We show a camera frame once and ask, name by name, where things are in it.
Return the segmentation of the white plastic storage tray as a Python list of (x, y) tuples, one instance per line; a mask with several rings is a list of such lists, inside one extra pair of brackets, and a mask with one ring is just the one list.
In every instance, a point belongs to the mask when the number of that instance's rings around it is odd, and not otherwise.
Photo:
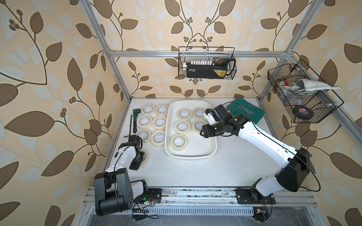
[[(217, 151), (216, 138), (204, 138), (200, 136), (200, 134), (193, 132), (192, 129), (189, 134), (185, 135), (188, 140), (188, 145), (184, 151), (176, 152), (171, 148), (170, 140), (172, 136), (177, 134), (174, 130), (174, 125), (179, 121), (177, 118), (178, 110), (181, 108), (188, 108), (193, 114), (193, 110), (198, 107), (208, 109), (211, 105), (201, 100), (178, 100), (170, 104), (167, 114), (165, 150), (171, 157), (181, 159), (201, 159), (210, 157)], [(192, 123), (195, 120), (197, 119), (192, 116), (192, 119), (188, 122), (192, 126)]]

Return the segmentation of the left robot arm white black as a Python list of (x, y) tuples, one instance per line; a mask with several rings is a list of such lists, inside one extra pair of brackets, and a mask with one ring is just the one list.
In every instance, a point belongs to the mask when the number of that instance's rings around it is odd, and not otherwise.
[(143, 140), (131, 135), (128, 142), (119, 146), (115, 161), (105, 172), (94, 178), (95, 211), (98, 216), (123, 212), (133, 207), (136, 198), (146, 196), (145, 180), (131, 182), (129, 170), (138, 170), (144, 158)]

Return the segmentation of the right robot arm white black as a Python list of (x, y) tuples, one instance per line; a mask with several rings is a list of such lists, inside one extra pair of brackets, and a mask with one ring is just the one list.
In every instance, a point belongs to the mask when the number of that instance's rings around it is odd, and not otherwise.
[(238, 136), (261, 149), (280, 166), (278, 172), (252, 185), (250, 195), (255, 201), (281, 190), (297, 192), (310, 173), (310, 154), (307, 150), (296, 149), (279, 141), (243, 114), (232, 116), (223, 105), (218, 105), (207, 109), (204, 117), (208, 123), (202, 126), (202, 137), (218, 137), (225, 133)]

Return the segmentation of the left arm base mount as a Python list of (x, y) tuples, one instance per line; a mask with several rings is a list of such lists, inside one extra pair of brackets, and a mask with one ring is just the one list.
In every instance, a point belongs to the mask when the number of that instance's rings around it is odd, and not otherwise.
[(160, 203), (161, 199), (162, 199), (161, 188), (148, 188), (147, 191), (143, 192), (143, 194), (135, 197), (134, 201), (137, 204), (151, 205), (155, 203)]

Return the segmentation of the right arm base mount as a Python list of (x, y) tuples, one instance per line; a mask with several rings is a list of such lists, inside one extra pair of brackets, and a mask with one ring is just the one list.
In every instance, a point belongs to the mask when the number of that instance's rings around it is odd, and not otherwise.
[(235, 193), (238, 204), (255, 204), (255, 205), (276, 204), (275, 198), (272, 197), (273, 194), (269, 196), (262, 196), (254, 188), (239, 187), (235, 190)]

